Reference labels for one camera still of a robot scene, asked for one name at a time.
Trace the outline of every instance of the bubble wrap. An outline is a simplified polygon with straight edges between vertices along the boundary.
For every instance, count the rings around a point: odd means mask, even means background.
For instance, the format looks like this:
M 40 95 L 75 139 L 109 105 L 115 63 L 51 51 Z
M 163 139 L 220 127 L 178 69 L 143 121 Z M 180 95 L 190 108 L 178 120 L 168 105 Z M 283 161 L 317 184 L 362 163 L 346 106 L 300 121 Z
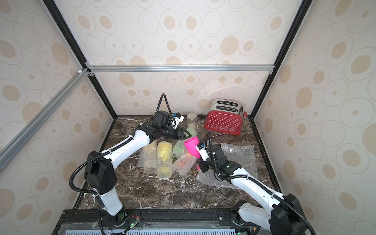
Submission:
M 197 131 L 195 130 L 196 126 L 190 126 L 187 128 L 187 131 L 191 133 L 192 137 L 197 136 Z M 185 152 L 186 148 L 184 145 L 184 142 L 187 141 L 185 140 L 178 140 L 176 144 L 174 145 L 174 149 L 172 150 L 172 154 L 174 158 L 180 158 L 183 153 Z
M 193 156 L 188 152 L 188 150 L 186 150 L 181 158 L 174 162 L 173 166 L 175 168 L 175 171 L 180 176 L 186 176 L 197 159 L 197 157 Z
M 157 173 L 157 141 L 156 140 L 141 149 L 137 166 L 143 167 L 144 173 L 146 174 Z
M 172 166 L 172 143 L 162 141 L 157 149 L 157 177 L 160 179 L 169 178 L 174 169 Z
M 257 166 L 253 145 L 238 146 L 233 144 L 221 144 L 222 150 L 229 161 L 239 163 L 249 174 L 256 179 L 258 178 Z M 205 173 L 199 171 L 197 180 L 209 186 L 224 187 L 231 189 L 238 189 L 238 187 L 230 184 L 227 181 L 218 181 L 214 177 L 213 170 L 208 170 Z

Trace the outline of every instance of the wire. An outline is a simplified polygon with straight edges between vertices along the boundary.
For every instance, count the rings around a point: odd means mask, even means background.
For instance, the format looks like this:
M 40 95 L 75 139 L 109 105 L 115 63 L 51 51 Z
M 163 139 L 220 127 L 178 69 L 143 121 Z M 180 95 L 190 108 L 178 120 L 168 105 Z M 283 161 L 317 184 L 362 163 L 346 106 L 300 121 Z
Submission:
M 102 233 L 102 235 L 106 235 L 106 234 L 105 234 L 105 231 L 103 230 L 103 226 L 102 226 L 102 216 L 100 216 L 100 210 L 98 210 L 98 214 L 99 214 L 99 227 L 100 227 L 100 232 Z
M 150 120 L 148 120 L 146 123 L 149 123 L 153 118 L 155 118 L 157 112 L 159 111 L 159 107 L 161 106 L 161 103 L 162 103 L 162 99 L 163 99 L 163 98 L 164 98 L 165 101 L 166 101 L 166 105 L 167 105 L 168 111 L 170 112 L 170 114 L 172 114 L 171 109 L 170 109 L 170 106 L 168 105 L 168 101 L 167 101 L 167 98 L 166 98 L 166 94 L 163 93 L 163 94 L 161 95 L 161 97 L 159 98 L 159 102 L 158 102 L 158 106 L 157 106 L 157 110 L 156 110 L 156 112 L 154 113 L 153 117 L 152 117 Z M 139 130 L 140 128 L 141 128 L 141 126 L 137 126 L 137 127 L 134 129 L 134 131 L 133 131 L 133 135 L 131 136 L 131 138 L 127 139 L 127 140 L 126 140 L 125 142 L 123 142 L 122 144 L 119 144 L 118 146 L 113 147 L 113 148 L 111 149 L 111 151 L 113 152 L 113 151 L 115 151 L 115 150 L 117 150 L 117 149 L 123 147 L 124 145 L 128 144 L 128 143 L 134 138 L 136 131 Z M 79 193 L 92 193 L 92 194 L 94 194 L 95 196 L 97 196 L 98 193 L 95 192 L 94 190 L 87 190 L 87 189 L 77 188 L 77 187 L 74 185 L 73 180 L 74 180 L 75 176 L 77 175 L 77 173 L 78 173 L 82 168 L 84 168 L 86 165 L 88 165 L 89 163 L 94 162 L 94 161 L 96 161 L 96 160 L 100 159 L 101 157 L 104 157 L 104 156 L 106 156 L 106 155 L 108 155 L 108 154 L 110 154 L 110 151 L 107 151 L 107 152 L 101 153 L 101 154 L 99 154 L 98 156 L 96 156 L 96 157 L 94 157 L 94 158 L 92 158 L 92 159 L 90 159 L 90 160 L 84 162 L 83 164 L 81 164 L 81 165 L 80 165 L 80 166 L 79 166 L 79 167 L 78 167 L 78 168 L 72 173 L 71 177 L 69 178 L 69 187 L 70 187 L 73 191 L 76 191 L 76 192 L 79 192 Z
M 251 234 L 250 235 L 256 235 L 259 231 L 260 231 L 261 227 L 256 225 L 255 226 L 255 230 L 252 230 Z
M 222 176 L 219 175 L 218 178 L 220 178 L 222 180 L 231 180 L 231 179 L 236 179 L 236 178 L 246 178 L 246 179 L 254 182 L 255 184 L 257 184 L 258 186 L 260 186 L 260 188 L 262 188 L 269 195 L 273 194 L 273 192 L 271 192 L 269 189 L 267 189 L 262 183 L 260 183 L 258 180 L 254 179 L 254 178 L 248 177 L 248 175 L 238 174 L 238 175 L 230 176 L 230 177 L 222 177 Z M 294 212 L 300 218 L 300 220 L 305 224 L 305 226 L 308 228 L 308 230 L 311 232 L 311 234 L 316 235 L 316 233 L 313 230 L 311 224 L 308 222 L 308 220 L 300 212 L 298 212 L 293 206 L 291 206 L 289 203 L 287 203 L 284 199 L 282 199 L 282 198 L 280 198 L 276 195 L 274 195 L 273 198 L 277 199 L 280 203 L 284 204 L 286 207 L 288 207 L 290 210 L 292 210 L 292 212 Z
M 161 103 L 162 103 L 162 99 L 163 99 L 163 97 L 165 98 L 165 101 L 166 101 L 166 105 L 167 105 L 168 111 L 170 112 L 170 114 L 172 114 L 171 109 L 170 109 L 170 106 L 168 105 L 168 101 L 167 101 L 167 98 L 166 98 L 166 94 L 163 93 L 163 94 L 161 95 L 161 97 L 159 98 L 159 102 L 158 102 L 157 110 L 155 111 L 155 113 L 154 113 L 154 115 L 152 116 L 152 118 L 149 119 L 146 123 L 149 123 L 151 120 L 153 120 L 153 118 L 155 118 L 155 115 L 157 115 L 157 112 L 159 111 L 159 107 L 161 106 Z
M 130 137 L 129 139 L 127 139 L 125 142 L 123 142 L 123 143 L 119 144 L 118 146 L 112 148 L 111 151 L 115 151 L 115 150 L 117 150 L 117 149 L 123 147 L 124 145 L 128 144 L 133 138 L 134 138 L 134 137 L 131 136 L 131 137 Z M 92 159 L 90 159 L 90 160 L 84 162 L 84 163 L 81 164 L 77 169 L 75 169 L 74 172 L 72 173 L 71 177 L 69 178 L 69 187 L 70 187 L 71 189 L 73 189 L 73 191 L 76 191 L 76 192 L 79 192 L 79 193 L 92 193 L 92 194 L 94 194 L 95 196 L 98 195 L 98 193 L 95 192 L 94 190 L 87 190 L 87 189 L 77 188 L 77 187 L 74 185 L 73 180 L 74 180 L 75 176 L 77 175 L 77 173 L 78 173 L 82 168 L 84 168 L 84 167 L 85 167 L 86 165 L 88 165 L 89 163 L 94 162 L 94 161 L 100 159 L 101 157 L 106 156 L 106 155 L 109 154 L 109 153 L 110 153 L 109 151 L 104 152 L 104 153 L 101 153 L 101 154 L 99 154 L 98 156 L 96 156 L 96 157 L 94 157 L 94 158 L 92 158 Z
M 210 131 L 208 130 L 209 133 L 206 133 L 208 136 L 209 136 L 209 147 L 210 147 L 210 154 L 213 152 L 213 148 L 212 148 L 212 143 L 211 143 L 211 133 Z M 235 175 L 235 176 L 230 176 L 230 177 L 223 177 L 221 175 L 218 175 L 218 178 L 216 177 L 217 175 L 217 172 L 218 172 L 218 164 L 217 164 L 217 156 L 215 154 L 211 154 L 212 156 L 212 159 L 213 159 L 213 163 L 214 163 L 214 168 L 215 168 L 215 171 L 214 171 L 214 176 L 216 179 L 221 179 L 221 180 L 232 180 L 232 179 L 236 179 L 236 178 L 246 178 L 247 180 L 251 180 L 252 182 L 254 182 L 255 184 L 257 184 L 260 188 L 262 188 L 265 192 L 267 192 L 269 195 L 272 195 L 273 192 L 271 192 L 268 188 L 266 188 L 261 182 L 259 182 L 258 180 L 254 179 L 254 178 L 251 178 L 251 177 L 248 177 L 248 175 L 244 175 L 244 174 L 239 174 L 239 175 Z M 293 206 L 291 206 L 289 203 L 285 202 L 282 198 L 274 195 L 275 199 L 277 199 L 280 203 L 284 204 L 285 206 L 287 206 L 290 210 L 292 210 L 292 212 L 294 212 L 301 220 L 302 222 L 305 224 L 305 226 L 308 228 L 308 230 L 311 232 L 312 235 L 316 235 L 315 231 L 313 230 L 311 224 L 307 221 L 307 219 L 300 213 L 298 212 Z
M 141 220 L 140 219 L 140 216 L 138 216 L 138 215 L 130 215 L 128 218 L 126 218 L 125 219 L 125 221 L 126 220 L 128 220 L 128 219 L 130 219 L 130 218 L 134 218 L 134 217 L 137 217 L 139 220 Z M 126 230 L 124 230 L 123 232 L 118 232 L 118 233 L 112 233 L 111 235 L 123 235 L 123 234 L 126 234 L 131 228 L 133 228 L 134 226 L 132 226 L 132 225 L 130 225 Z

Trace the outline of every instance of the toaster slot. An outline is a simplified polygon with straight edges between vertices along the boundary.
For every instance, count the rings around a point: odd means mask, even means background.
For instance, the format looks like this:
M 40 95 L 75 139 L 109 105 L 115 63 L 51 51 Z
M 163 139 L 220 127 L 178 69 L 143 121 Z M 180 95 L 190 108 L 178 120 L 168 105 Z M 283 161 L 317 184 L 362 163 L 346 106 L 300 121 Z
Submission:
M 217 103 L 220 104 L 220 105 L 229 105 L 229 106 L 235 106 L 235 107 L 239 106 L 237 103 L 227 101 L 227 100 L 218 100 Z
M 215 108 L 219 109 L 219 110 L 229 111 L 229 112 L 236 112 L 236 113 L 238 112 L 238 109 L 226 107 L 226 106 L 222 106 L 222 105 L 217 105 Z

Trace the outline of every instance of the black metal base rail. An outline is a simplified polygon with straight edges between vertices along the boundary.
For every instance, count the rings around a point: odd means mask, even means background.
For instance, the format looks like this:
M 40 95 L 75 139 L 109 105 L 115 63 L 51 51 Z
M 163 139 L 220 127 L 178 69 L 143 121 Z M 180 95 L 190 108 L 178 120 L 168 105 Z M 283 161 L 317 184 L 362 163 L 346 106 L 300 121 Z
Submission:
M 237 232 L 246 232 L 255 226 L 248 222 L 240 226 L 234 224 L 231 209 L 126 209 L 125 212 L 128 216 L 133 214 L 141 218 L 141 222 L 136 227 L 150 225 L 153 222 L 178 222 L 180 226 L 183 225 L 183 222 L 208 222 L 208 224 L 215 224 L 218 227 L 223 226 L 223 228 L 237 229 Z M 108 229 L 129 227 L 128 223 L 114 227 L 104 210 L 64 210 L 52 235 L 57 235 L 64 223 L 98 223 L 99 218 L 102 218 L 102 226 Z

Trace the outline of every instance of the black corrugated cable sleeve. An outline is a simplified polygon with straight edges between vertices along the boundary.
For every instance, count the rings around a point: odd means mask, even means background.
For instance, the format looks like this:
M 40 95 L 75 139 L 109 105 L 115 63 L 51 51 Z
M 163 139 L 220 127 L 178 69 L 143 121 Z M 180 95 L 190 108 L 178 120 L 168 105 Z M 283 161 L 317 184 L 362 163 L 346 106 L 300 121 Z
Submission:
M 158 102 L 157 110 L 155 111 L 155 113 L 154 113 L 154 115 L 152 116 L 152 118 L 149 119 L 146 123 L 149 123 L 151 120 L 153 120 L 153 118 L 155 118 L 155 115 L 157 115 L 157 112 L 159 111 L 159 107 L 161 106 L 161 103 L 162 103 L 162 99 L 163 99 L 163 97 L 165 98 L 165 101 L 166 101 L 166 105 L 167 105 L 168 111 L 170 112 L 170 114 L 172 114 L 171 109 L 170 109 L 170 106 L 168 105 L 168 102 L 167 102 L 166 95 L 165 95 L 165 93 L 163 93 L 163 94 L 161 95 L 161 97 L 159 98 L 159 102 Z
M 163 93 L 163 94 L 161 95 L 161 97 L 159 98 L 159 102 L 158 102 L 157 110 L 156 110 L 156 112 L 154 113 L 154 116 L 153 116 L 150 120 L 148 120 L 146 123 L 150 122 L 150 121 L 155 117 L 157 111 L 159 111 L 159 107 L 161 106 L 161 103 L 162 103 L 162 99 L 163 99 L 163 97 L 165 98 L 165 101 L 166 101 L 166 105 L 167 105 L 168 111 L 170 112 L 170 114 L 172 114 L 171 109 L 170 109 L 170 106 L 168 105 L 168 102 L 167 102 L 166 95 Z M 138 130 L 139 128 L 140 128 L 140 126 L 137 126 L 137 127 L 135 128 L 135 130 L 133 131 L 132 138 L 129 138 L 129 139 L 128 139 L 127 141 L 125 141 L 124 143 L 119 144 L 118 146 L 112 148 L 111 151 L 113 152 L 113 151 L 115 151 L 115 150 L 117 150 L 117 149 L 123 147 L 124 145 L 128 144 L 128 143 L 134 138 L 135 133 L 136 133 L 136 130 Z M 73 191 L 76 191 L 76 192 L 79 192 L 79 193 L 92 193 L 92 194 L 94 194 L 95 196 L 98 195 L 98 193 L 95 192 L 94 190 L 87 190 L 87 189 L 77 188 L 77 187 L 74 185 L 73 180 L 74 180 L 75 176 L 77 175 L 77 173 L 78 173 L 82 168 L 84 168 L 87 164 L 89 164 L 89 163 L 91 163 L 91 162 L 93 162 L 93 161 L 96 161 L 96 160 L 98 160 L 99 158 L 106 156 L 107 154 L 110 154 L 110 152 L 107 151 L 107 152 L 101 153 L 101 154 L 99 154 L 98 156 L 96 156 L 96 157 L 94 157 L 94 158 L 92 158 L 92 159 L 90 159 L 90 160 L 84 162 L 83 164 L 81 164 L 81 165 L 80 165 L 80 166 L 79 166 L 79 167 L 78 167 L 78 168 L 72 173 L 71 177 L 69 178 L 69 187 L 70 187 Z
M 248 175 L 245 175 L 245 174 L 238 174 L 238 175 L 235 175 L 235 176 L 230 176 L 230 177 L 222 177 L 222 176 L 218 176 L 218 178 L 222 179 L 222 180 L 231 180 L 231 179 L 236 179 L 236 178 L 246 178 L 252 182 L 254 182 L 255 184 L 257 184 L 258 186 L 260 186 L 265 192 L 267 192 L 269 195 L 272 195 L 273 192 L 271 192 L 269 189 L 267 189 L 264 185 L 262 185 L 262 183 L 258 182 L 257 180 L 255 180 L 254 178 L 251 178 L 251 177 L 248 177 Z M 287 206 L 292 212 L 294 212 L 299 218 L 300 220 L 302 220 L 302 222 L 305 224 L 305 226 L 308 228 L 308 230 L 311 232 L 311 235 L 316 235 L 315 231 L 313 230 L 311 224 L 308 222 L 308 220 L 300 213 L 298 212 L 293 206 L 291 206 L 288 202 L 284 201 L 282 198 L 274 195 L 273 198 L 277 199 L 280 203 L 284 204 L 285 206 Z
M 123 147 L 124 145 L 128 144 L 131 140 L 133 139 L 133 137 L 127 139 L 124 143 L 122 144 L 119 144 L 118 146 L 114 147 L 111 149 L 111 151 L 115 151 L 121 147 Z M 81 188 L 77 188 L 74 183 L 73 183 L 73 180 L 74 180 L 74 177 L 77 175 L 77 173 L 82 169 L 84 168 L 87 164 L 91 163 L 91 162 L 94 162 L 98 159 L 100 159 L 101 157 L 104 157 L 106 156 L 107 154 L 109 154 L 110 152 L 107 151 L 107 152 L 104 152 L 104 153 L 101 153 L 99 154 L 98 156 L 84 162 L 83 164 L 81 164 L 77 169 L 74 170 L 74 172 L 72 173 L 71 177 L 69 178 L 69 187 L 71 189 L 73 189 L 73 191 L 76 191 L 76 192 L 79 192 L 79 193 L 92 193 L 94 194 L 95 196 L 98 195 L 97 192 L 95 192 L 94 190 L 87 190 L 87 189 L 81 189 Z

